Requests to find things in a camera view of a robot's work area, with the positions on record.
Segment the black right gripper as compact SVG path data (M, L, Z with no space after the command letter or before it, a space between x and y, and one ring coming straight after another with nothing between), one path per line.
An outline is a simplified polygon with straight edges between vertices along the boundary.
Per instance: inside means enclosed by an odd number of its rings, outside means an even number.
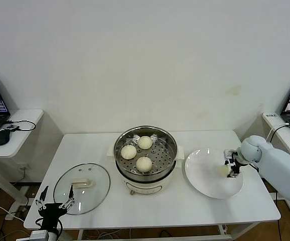
M228 160L225 161L225 165L228 165L231 167L230 172L227 175L227 178L236 178L239 175L240 167L242 165L237 161L237 154L238 153L231 154L233 162L230 162Z

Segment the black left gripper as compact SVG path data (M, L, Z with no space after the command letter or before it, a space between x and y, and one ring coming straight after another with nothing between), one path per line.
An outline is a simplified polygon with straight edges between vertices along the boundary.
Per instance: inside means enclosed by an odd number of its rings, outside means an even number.
M45 199L48 192L48 187L41 192L38 199L35 200L35 204L38 207L38 213L43 218L41 227L57 227L58 220L61 216L70 210L75 203L73 185L70 186L68 199L62 203L46 203Z

